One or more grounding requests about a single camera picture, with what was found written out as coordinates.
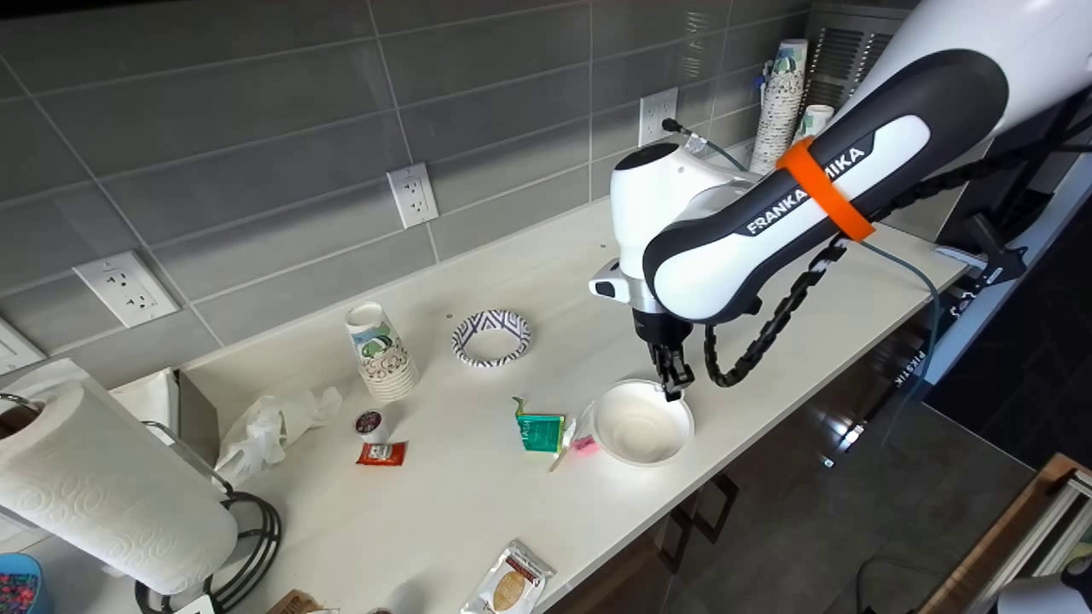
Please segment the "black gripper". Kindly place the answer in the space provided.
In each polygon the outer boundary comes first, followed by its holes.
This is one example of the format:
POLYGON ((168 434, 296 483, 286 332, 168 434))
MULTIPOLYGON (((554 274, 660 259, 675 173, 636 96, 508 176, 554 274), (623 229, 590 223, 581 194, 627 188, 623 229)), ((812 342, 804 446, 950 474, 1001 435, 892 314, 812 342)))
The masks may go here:
POLYGON ((649 343, 652 366, 661 376, 681 376, 686 353, 681 342, 688 337, 693 322, 673 314, 636 314, 636 333, 649 343))

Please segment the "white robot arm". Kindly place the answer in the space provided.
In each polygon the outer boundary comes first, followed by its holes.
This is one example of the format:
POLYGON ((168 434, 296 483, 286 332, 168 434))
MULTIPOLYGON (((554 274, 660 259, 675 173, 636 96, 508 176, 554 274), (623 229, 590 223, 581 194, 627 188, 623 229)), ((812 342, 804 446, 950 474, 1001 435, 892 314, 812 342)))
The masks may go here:
POLYGON ((590 288, 623 304, 669 387, 681 342, 760 308, 790 259, 865 237, 912 188, 977 142, 1080 93, 1092 0, 919 0, 835 120, 772 173, 734 173, 678 139, 610 168, 617 262, 590 288))

